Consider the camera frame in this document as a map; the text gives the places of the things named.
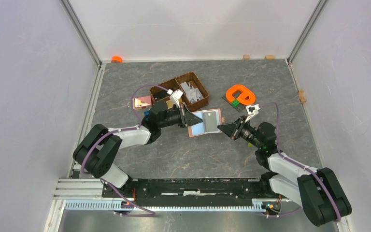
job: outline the green object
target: green object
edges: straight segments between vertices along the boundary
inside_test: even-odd
[[[237,105],[239,105],[240,102],[237,100],[237,99],[234,99],[232,102],[231,102],[231,105],[234,106],[234,107],[237,107]]]

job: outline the wooden block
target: wooden block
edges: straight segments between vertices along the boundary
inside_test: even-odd
[[[274,55],[266,55],[265,59],[275,59],[275,56]]]
[[[300,98],[300,102],[304,104],[306,102],[306,99],[303,97],[303,90],[298,90],[298,97]]]

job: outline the cardboard box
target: cardboard box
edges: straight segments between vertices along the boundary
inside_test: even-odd
[[[184,92],[183,88],[181,88],[180,84],[183,82],[189,82],[194,88],[198,88],[199,91],[201,92],[203,98],[191,103],[188,98],[183,94],[181,99],[189,109],[189,111],[193,112],[198,109],[201,109],[202,107],[208,105],[208,92],[205,89],[204,85],[201,83],[200,79],[197,77],[197,75],[194,72],[189,72],[186,74],[183,74],[181,76],[178,76],[176,78],[173,78],[171,80],[168,80],[166,82],[163,82],[159,84],[160,86],[167,88],[167,89],[172,89],[173,91],[177,89],[181,89],[182,92]],[[168,101],[170,97],[164,94],[165,92],[158,88],[158,87],[151,87],[150,89],[150,95],[151,95],[151,101],[154,103],[156,101]]]

